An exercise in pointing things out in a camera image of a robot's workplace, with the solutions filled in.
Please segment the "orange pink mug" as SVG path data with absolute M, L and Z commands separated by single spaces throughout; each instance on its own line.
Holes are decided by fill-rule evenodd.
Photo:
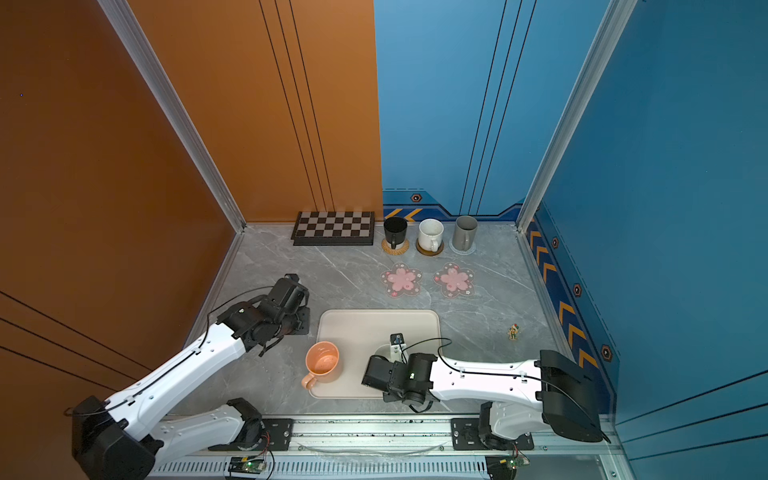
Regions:
M 306 390 L 337 380 L 343 369 L 338 347 L 329 341 L 312 345 L 305 356 L 305 367 L 308 373 L 301 385 Z

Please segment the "pink flower coaster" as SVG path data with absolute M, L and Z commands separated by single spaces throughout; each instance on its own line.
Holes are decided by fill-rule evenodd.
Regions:
M 397 263 L 381 274 L 382 283 L 390 298 L 420 294 L 422 278 L 423 274 L 420 270 L 408 267 L 404 263 Z
M 449 299 L 471 296 L 475 292 L 474 272 L 454 262 L 446 263 L 432 278 Z

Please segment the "brown wooden round coaster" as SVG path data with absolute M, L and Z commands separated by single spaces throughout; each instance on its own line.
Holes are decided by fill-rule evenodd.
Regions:
M 440 243 L 440 245 L 438 246 L 438 249 L 436 251 L 431 251 L 431 250 L 423 248 L 418 241 L 416 242 L 416 248 L 417 248 L 417 251 L 421 255 L 424 255 L 424 256 L 427 256 L 427 257 L 434 257 L 434 256 L 437 256 L 437 255 L 440 255 L 444 251 L 445 242 L 442 241 Z

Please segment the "woven rattan round coaster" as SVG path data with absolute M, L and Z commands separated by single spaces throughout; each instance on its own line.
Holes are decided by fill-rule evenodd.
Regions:
M 410 242 L 408 239 L 405 239 L 402 243 L 392 247 L 390 242 L 388 242 L 386 239 L 383 239 L 381 241 L 381 248 L 387 255 L 399 256 L 408 251 L 410 248 Z

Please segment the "grey mug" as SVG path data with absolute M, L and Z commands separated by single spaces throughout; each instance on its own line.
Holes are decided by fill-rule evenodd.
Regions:
M 455 221 L 451 246 L 457 252 L 469 252 L 474 247 L 479 222 L 472 216 L 460 216 Z

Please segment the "black mug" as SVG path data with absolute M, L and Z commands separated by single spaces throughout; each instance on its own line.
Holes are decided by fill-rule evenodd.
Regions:
M 408 221 L 405 218 L 399 216 L 386 218 L 383 227 L 385 239 L 391 243 L 392 247 L 406 239 Z

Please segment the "white mug purple handle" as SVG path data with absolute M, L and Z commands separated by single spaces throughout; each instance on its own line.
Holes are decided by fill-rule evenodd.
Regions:
M 382 345 L 375 351 L 376 356 L 381 356 L 387 361 L 392 361 L 392 346 L 391 345 Z

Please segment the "blue woven round coaster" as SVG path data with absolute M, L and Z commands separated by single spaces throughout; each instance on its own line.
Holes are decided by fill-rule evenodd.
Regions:
M 457 247 L 455 247 L 455 246 L 453 245 L 453 243 L 450 243 L 450 244 L 449 244 L 449 247 L 450 247 L 450 249 L 451 249 L 451 251 L 452 251 L 453 253 L 455 253 L 456 255 L 460 255 L 460 256 L 467 256 L 467 255 L 472 255 L 472 254 L 474 254 L 474 253 L 476 252 L 476 250 L 477 250 L 477 245 L 476 245 L 476 244 L 473 244 L 473 245 L 472 245 L 472 246 L 471 246 L 469 249 L 467 249 L 467 250 L 461 250 L 461 249 L 458 249 Z

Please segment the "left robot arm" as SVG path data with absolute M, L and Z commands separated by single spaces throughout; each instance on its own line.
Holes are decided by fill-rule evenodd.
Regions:
M 253 348 L 265 354 L 309 330 L 310 293 L 298 275 L 232 304 L 202 336 L 162 366 L 105 400 L 74 407 L 72 456 L 90 479 L 144 479 L 154 467 L 200 450 L 258 452 L 269 435 L 261 413 L 235 398 L 202 414 L 168 418 L 188 394 Z

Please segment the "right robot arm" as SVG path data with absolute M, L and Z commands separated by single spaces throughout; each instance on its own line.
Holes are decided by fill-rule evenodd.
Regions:
M 411 408 L 480 400 L 478 437 L 489 449 L 509 450 L 522 436 L 545 430 L 583 443 L 608 439 L 592 377 L 554 350 L 509 364 L 464 362 L 441 353 L 414 353 L 405 361 L 373 355 L 361 384 L 380 391 L 387 403 Z

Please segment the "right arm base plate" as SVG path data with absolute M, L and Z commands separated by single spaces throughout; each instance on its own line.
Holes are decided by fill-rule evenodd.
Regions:
M 490 427 L 479 418 L 453 418 L 450 421 L 453 448 L 457 451 L 497 450 L 530 451 L 535 445 L 531 434 L 523 434 L 514 440 L 492 433 Z

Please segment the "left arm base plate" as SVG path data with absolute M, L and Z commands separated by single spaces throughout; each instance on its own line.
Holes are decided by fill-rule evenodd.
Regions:
M 273 418 L 247 421 L 230 443 L 214 445 L 209 451 L 255 452 L 287 451 L 290 446 L 294 421 Z

